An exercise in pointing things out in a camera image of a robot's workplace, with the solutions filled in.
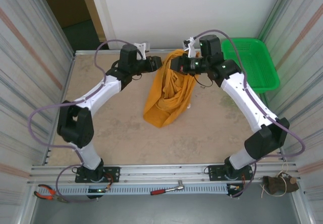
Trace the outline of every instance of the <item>orange towel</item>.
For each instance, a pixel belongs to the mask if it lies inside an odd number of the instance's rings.
[[[184,53],[183,50],[175,50],[168,54],[153,81],[143,118],[156,127],[172,123],[190,103],[196,80],[170,69],[171,60]]]

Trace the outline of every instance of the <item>white wall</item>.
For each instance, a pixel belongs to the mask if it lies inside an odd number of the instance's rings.
[[[181,47],[207,29],[257,37],[276,0],[94,0],[105,36],[151,48]]]

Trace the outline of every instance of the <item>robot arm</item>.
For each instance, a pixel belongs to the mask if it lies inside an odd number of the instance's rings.
[[[192,38],[184,41],[184,49],[192,49]],[[171,62],[171,69],[182,74],[207,73],[208,77],[222,88],[245,115],[253,135],[244,144],[244,148],[225,160],[226,176],[234,179],[241,174],[249,164],[266,156],[277,148],[283,146],[287,133],[273,124],[267,117],[275,119],[278,123],[289,128],[289,122],[279,119],[259,99],[256,93],[247,83],[247,89],[260,107],[266,112],[264,116],[255,106],[245,92],[243,86],[244,75],[233,60],[224,60],[221,44],[215,35],[207,35],[200,38],[201,58],[195,58],[192,53],[177,57]]]
[[[92,118],[113,95],[123,90],[134,75],[153,72],[162,66],[160,57],[146,57],[147,44],[124,45],[120,51],[118,67],[112,67],[106,72],[95,87],[79,101],[103,87],[91,98],[73,106],[61,107],[57,133],[73,145],[83,158],[84,177],[93,182],[100,181],[103,175],[103,161],[97,155],[93,146],[94,128]]]

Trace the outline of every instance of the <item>red-handled pliers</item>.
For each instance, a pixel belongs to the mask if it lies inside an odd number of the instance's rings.
[[[48,185],[38,185],[38,187],[43,187],[45,189],[48,190],[48,192],[50,193],[50,195],[41,195],[39,194],[37,191],[34,191],[34,195],[39,198],[39,199],[43,199],[43,200],[57,200],[63,203],[68,203],[68,201],[64,200],[61,196],[58,196],[56,194],[56,191],[53,190],[50,186]]]

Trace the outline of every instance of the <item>green plastic basket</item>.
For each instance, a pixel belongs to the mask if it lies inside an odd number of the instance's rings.
[[[279,86],[279,77],[266,45],[253,38],[234,38],[243,67],[247,71],[247,81],[258,94],[273,90]],[[229,40],[222,42],[225,59],[233,59],[238,65],[236,53]]]

